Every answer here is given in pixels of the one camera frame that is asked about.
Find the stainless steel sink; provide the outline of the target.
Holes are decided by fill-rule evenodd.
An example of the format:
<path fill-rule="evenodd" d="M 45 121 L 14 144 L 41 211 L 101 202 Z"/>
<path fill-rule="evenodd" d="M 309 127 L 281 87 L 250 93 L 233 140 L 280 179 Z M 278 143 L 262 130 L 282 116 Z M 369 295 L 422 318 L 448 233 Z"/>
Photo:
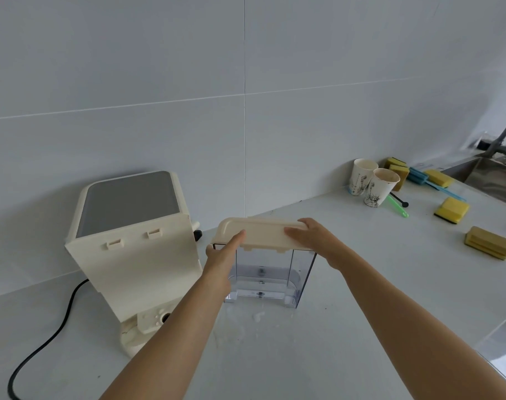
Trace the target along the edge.
<path fill-rule="evenodd" d="M 506 156 L 498 159 L 476 156 L 441 172 L 506 204 Z"/>

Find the person's left forearm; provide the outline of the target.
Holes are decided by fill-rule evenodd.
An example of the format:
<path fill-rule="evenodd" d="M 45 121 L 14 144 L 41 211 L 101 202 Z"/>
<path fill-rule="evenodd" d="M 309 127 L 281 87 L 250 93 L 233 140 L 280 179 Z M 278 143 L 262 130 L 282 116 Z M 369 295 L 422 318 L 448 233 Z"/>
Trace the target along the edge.
<path fill-rule="evenodd" d="M 228 273 L 205 272 L 99 400 L 183 400 L 230 293 Z"/>

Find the clear plastic water tank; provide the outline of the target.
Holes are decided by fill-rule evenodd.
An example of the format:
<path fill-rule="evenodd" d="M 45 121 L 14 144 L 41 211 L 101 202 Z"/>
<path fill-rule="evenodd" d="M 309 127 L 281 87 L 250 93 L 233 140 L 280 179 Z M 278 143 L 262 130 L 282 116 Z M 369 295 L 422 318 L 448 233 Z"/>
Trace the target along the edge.
<path fill-rule="evenodd" d="M 224 302 L 259 298 L 296 309 L 316 261 L 316 253 L 302 249 L 277 252 L 272 249 L 238 248 L 229 273 L 230 293 Z"/>

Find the blue handled brush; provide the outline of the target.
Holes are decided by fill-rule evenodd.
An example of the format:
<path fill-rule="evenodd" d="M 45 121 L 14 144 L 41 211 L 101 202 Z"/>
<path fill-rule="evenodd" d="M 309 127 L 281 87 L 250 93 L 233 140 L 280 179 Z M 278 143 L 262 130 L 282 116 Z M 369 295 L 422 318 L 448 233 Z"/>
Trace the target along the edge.
<path fill-rule="evenodd" d="M 417 185 L 428 185 L 458 201 L 463 201 L 463 202 L 467 202 L 467 200 L 451 191 L 449 191 L 447 188 L 443 188 L 443 187 L 440 187 L 439 185 L 431 182 L 429 180 L 429 175 L 426 174 L 426 173 L 423 173 L 419 170 L 417 170 L 416 168 L 413 168 L 413 167 L 410 167 L 409 168 L 410 170 L 410 173 L 407 177 L 407 179 L 413 183 L 416 183 Z"/>

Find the person's left hand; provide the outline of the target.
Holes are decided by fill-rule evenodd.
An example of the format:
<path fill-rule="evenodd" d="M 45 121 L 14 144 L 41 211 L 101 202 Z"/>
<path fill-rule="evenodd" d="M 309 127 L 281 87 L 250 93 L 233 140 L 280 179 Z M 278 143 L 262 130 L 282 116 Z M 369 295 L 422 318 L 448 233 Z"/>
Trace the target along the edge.
<path fill-rule="evenodd" d="M 203 268 L 203 278 L 216 288 L 222 298 L 230 293 L 229 274 L 236 261 L 236 253 L 233 257 L 226 257 L 225 246 L 216 249 L 212 245 L 207 245 L 205 249 L 207 260 Z"/>

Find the large olive sponge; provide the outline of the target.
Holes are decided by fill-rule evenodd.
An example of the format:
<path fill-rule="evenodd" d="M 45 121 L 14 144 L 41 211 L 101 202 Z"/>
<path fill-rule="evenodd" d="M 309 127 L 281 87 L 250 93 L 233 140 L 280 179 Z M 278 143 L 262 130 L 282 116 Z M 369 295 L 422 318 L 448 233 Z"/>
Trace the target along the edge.
<path fill-rule="evenodd" d="M 473 226 L 466 233 L 464 244 L 499 260 L 506 260 L 506 238 Z"/>

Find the bright yellow sponge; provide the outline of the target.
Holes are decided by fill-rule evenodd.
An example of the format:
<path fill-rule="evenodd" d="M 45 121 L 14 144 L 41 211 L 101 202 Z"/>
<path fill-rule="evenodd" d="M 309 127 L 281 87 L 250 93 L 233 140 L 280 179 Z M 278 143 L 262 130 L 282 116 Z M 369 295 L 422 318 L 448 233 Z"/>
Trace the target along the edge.
<path fill-rule="evenodd" d="M 436 169 L 426 169 L 423 172 L 427 176 L 427 181 L 440 188 L 448 188 L 454 183 L 454 179 Z"/>

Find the green plastic stick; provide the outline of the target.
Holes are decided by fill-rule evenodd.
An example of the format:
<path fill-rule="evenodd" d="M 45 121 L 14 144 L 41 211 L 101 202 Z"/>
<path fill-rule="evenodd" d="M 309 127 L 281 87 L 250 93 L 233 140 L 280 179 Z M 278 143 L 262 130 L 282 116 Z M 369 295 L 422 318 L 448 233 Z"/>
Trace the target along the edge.
<path fill-rule="evenodd" d="M 397 200 L 395 200 L 390 194 L 387 196 L 387 201 L 390 202 L 392 207 L 405 219 L 409 218 L 409 214 L 406 211 L 407 208 L 403 208 Z"/>

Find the person's right hand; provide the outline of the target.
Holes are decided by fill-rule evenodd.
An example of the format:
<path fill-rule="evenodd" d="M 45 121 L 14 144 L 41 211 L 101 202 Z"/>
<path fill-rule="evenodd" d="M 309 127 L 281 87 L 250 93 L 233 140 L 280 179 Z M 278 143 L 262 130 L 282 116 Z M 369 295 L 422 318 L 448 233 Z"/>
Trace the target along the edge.
<path fill-rule="evenodd" d="M 305 229 L 310 230 L 310 245 L 303 247 L 310 248 L 316 254 L 325 258 L 331 268 L 342 271 L 342 264 L 348 253 L 346 245 L 312 218 L 302 218 L 298 222 L 303 223 Z"/>

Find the grey metal faucet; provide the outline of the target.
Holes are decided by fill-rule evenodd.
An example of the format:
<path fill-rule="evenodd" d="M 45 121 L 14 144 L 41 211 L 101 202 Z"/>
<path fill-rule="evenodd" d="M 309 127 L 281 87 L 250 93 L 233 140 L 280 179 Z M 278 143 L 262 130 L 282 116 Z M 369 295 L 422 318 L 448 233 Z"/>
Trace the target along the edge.
<path fill-rule="evenodd" d="M 495 139 L 492 139 L 489 134 L 484 133 L 477 141 L 476 148 L 482 153 L 480 157 L 492 159 L 496 154 L 506 156 L 506 127 L 501 134 Z"/>

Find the cream water tank lid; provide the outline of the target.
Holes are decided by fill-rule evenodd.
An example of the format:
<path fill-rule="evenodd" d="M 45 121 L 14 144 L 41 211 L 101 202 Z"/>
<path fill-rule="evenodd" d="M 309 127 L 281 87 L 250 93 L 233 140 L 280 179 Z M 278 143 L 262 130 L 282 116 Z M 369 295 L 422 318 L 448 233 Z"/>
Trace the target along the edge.
<path fill-rule="evenodd" d="M 252 249 L 271 249 L 279 253 L 288 250 L 306 250 L 309 248 L 287 236 L 285 228 L 305 230 L 306 225 L 301 222 L 290 222 L 280 219 L 262 217 L 229 217 L 220 222 L 211 244 L 226 245 L 234 235 L 245 231 L 245 239 L 240 245 L 246 251 Z"/>

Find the white patterned paper cup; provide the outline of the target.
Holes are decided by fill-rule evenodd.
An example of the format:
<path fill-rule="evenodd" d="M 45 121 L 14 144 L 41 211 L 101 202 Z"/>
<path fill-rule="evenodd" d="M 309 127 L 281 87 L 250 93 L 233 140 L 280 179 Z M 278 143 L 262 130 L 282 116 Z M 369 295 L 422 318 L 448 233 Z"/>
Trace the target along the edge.
<path fill-rule="evenodd" d="M 400 179 L 397 173 L 389 169 L 375 169 L 364 194 L 364 204 L 370 208 L 381 206 Z"/>
<path fill-rule="evenodd" d="M 353 196 L 363 194 L 376 169 L 378 169 L 378 164 L 374 161 L 363 158 L 354 160 L 348 186 L 350 194 Z"/>

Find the person's right forearm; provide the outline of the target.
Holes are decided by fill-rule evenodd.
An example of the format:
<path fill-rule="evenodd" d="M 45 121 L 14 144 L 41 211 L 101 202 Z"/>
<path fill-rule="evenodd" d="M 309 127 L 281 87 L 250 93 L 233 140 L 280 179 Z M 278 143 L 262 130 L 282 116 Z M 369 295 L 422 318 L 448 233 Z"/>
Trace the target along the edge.
<path fill-rule="evenodd" d="M 506 400 L 506 380 L 488 362 L 353 250 L 338 242 L 325 257 L 414 400 Z"/>

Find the cream coffee machine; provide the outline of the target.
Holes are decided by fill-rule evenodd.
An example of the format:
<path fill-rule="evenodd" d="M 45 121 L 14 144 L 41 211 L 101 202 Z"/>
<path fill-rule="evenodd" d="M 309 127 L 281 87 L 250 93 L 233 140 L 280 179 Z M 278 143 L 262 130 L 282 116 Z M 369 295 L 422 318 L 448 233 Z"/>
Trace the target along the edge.
<path fill-rule="evenodd" d="M 176 173 L 154 171 L 83 188 L 65 247 L 120 322 L 134 357 L 202 275 Z"/>

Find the yellow sponge with dark pad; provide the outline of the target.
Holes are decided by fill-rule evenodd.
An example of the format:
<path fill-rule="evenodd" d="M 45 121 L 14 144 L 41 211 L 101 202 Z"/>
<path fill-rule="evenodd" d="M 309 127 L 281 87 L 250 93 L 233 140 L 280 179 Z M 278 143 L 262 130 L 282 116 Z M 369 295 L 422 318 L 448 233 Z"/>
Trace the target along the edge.
<path fill-rule="evenodd" d="M 459 224 L 468 213 L 470 205 L 453 197 L 446 198 L 433 215 L 451 224 Z"/>

